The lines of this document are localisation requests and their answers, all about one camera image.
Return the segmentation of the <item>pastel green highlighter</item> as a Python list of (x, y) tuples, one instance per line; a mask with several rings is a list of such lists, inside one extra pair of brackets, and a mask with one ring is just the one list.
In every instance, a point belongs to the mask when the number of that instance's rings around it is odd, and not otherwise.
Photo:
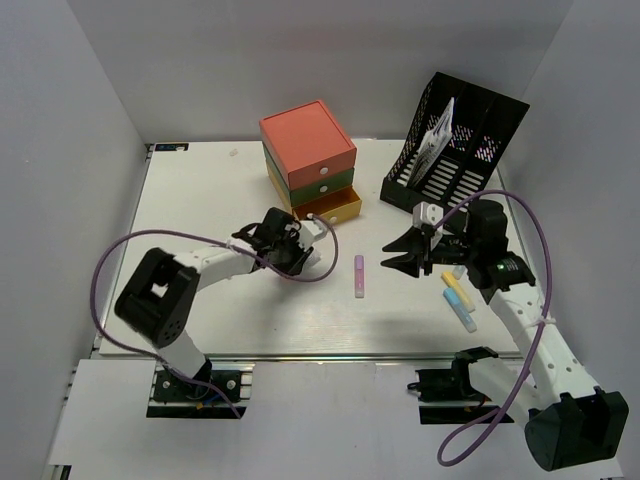
[(465, 273), (466, 273), (466, 267), (464, 265), (457, 265), (452, 270), (452, 275), (456, 280), (461, 279)]

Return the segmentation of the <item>coral top drawer box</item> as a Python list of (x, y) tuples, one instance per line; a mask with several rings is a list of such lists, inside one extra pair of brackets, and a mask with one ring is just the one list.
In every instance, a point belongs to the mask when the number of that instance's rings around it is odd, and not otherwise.
[(265, 117), (259, 127), (263, 143), (291, 190), (355, 165), (356, 146), (321, 100)]

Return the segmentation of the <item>pastel blue highlighter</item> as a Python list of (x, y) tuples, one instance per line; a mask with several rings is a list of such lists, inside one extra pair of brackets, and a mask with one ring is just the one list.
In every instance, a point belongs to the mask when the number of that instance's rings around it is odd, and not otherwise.
[(443, 297), (460, 320), (468, 333), (474, 333), (477, 331), (477, 326), (468, 312), (467, 308), (463, 305), (459, 296), (456, 294), (453, 288), (448, 287), (443, 291)]

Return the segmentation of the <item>white printed paper booklet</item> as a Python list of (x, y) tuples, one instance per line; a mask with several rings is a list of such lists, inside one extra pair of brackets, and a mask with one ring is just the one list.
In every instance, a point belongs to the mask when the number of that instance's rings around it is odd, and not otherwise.
[(428, 130), (420, 144), (407, 186), (415, 188), (453, 137), (455, 98), (451, 97), (436, 125)]

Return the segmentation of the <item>yellow bottom drawer box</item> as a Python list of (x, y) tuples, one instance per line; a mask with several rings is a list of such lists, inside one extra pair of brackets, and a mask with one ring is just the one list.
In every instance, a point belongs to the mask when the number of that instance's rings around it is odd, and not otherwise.
[(267, 172), (272, 185), (284, 205), (284, 210), (298, 220), (305, 219), (309, 214), (316, 214), (330, 224), (337, 225), (357, 217), (361, 212), (362, 199), (352, 186), (293, 207), (285, 194), (285, 189), (282, 186), (283, 182), (279, 174), (274, 172), (270, 167), (267, 168)]

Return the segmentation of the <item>pastel purple highlighter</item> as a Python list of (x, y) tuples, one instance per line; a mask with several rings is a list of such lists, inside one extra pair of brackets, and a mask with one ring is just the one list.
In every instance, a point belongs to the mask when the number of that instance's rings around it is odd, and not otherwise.
[(363, 255), (354, 256), (354, 296), (362, 299), (365, 296), (365, 261)]

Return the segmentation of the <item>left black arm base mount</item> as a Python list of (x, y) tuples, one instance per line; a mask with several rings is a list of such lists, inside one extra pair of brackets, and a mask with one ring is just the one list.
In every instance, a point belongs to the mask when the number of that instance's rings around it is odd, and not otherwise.
[[(253, 364), (214, 362), (209, 383), (220, 390), (243, 416), (251, 397)], [(237, 420), (219, 392), (184, 384), (158, 366), (152, 377), (146, 417), (151, 419)]]

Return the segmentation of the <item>green drawer box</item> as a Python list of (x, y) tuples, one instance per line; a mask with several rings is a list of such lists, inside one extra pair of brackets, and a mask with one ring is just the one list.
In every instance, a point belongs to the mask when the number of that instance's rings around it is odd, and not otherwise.
[(264, 150), (268, 176), (278, 196), (288, 208), (299, 207), (317, 198), (330, 195), (341, 189), (350, 187), (353, 183), (355, 169), (344, 170), (333, 176), (324, 177), (319, 181), (303, 187), (290, 190), (284, 181), (276, 163), (267, 150)]

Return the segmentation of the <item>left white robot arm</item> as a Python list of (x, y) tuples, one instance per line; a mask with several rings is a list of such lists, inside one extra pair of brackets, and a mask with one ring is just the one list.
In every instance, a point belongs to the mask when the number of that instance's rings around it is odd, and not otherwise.
[(211, 387), (211, 363), (186, 332), (196, 294), (221, 281), (272, 265), (295, 277), (328, 230), (317, 220), (298, 220), (270, 208), (262, 222), (233, 233), (229, 241), (171, 254), (148, 250), (115, 302), (114, 313), (178, 372), (177, 387), (199, 399)]

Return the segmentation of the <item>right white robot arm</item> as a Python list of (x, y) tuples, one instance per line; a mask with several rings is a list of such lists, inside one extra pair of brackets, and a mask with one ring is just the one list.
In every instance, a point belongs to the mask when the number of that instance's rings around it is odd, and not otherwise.
[(394, 256), (382, 264), (414, 278), (430, 274), (435, 265), (465, 267), (524, 364), (515, 373), (491, 348), (474, 347), (457, 352), (447, 370), (419, 371), (408, 390), (425, 403), (495, 402), (489, 422), (510, 417), (545, 471), (613, 458), (629, 414), (624, 397), (603, 390), (562, 337), (548, 313), (549, 294), (508, 247), (503, 206), (475, 199), (463, 215), (461, 231), (445, 234), (442, 207), (416, 204), (411, 227), (385, 246)]

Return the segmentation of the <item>black label sticker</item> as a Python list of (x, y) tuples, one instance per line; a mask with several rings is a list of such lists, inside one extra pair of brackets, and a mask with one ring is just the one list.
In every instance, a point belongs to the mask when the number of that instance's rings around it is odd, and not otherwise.
[(187, 151), (188, 149), (188, 143), (161, 143), (154, 146), (155, 152), (179, 152)]

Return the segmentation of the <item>black three-slot file holder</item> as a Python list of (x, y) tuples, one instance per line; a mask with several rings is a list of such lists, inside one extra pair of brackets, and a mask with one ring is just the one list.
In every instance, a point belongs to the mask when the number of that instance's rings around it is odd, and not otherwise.
[[(453, 100), (452, 138), (425, 177), (408, 181), (420, 143)], [(380, 199), (409, 212), (421, 201), (448, 210), (484, 189), (530, 105), (437, 72), (422, 92), (399, 157), (383, 178)]]

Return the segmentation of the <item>pastel yellow highlighter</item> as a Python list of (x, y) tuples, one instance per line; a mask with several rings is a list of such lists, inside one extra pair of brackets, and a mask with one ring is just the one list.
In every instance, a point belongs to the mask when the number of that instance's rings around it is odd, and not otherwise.
[(452, 272), (445, 271), (441, 274), (441, 278), (444, 283), (456, 293), (466, 310), (469, 313), (473, 312), (475, 310), (475, 304), (454, 274)]

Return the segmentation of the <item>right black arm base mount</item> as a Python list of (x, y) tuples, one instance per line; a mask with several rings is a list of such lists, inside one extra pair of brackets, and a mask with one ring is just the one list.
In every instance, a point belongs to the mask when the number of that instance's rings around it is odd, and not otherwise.
[(469, 366), (498, 357), (488, 347), (474, 347), (457, 352), (447, 368), (416, 370), (417, 380), (406, 389), (418, 398), (420, 424), (463, 425), (497, 409), (471, 386)]

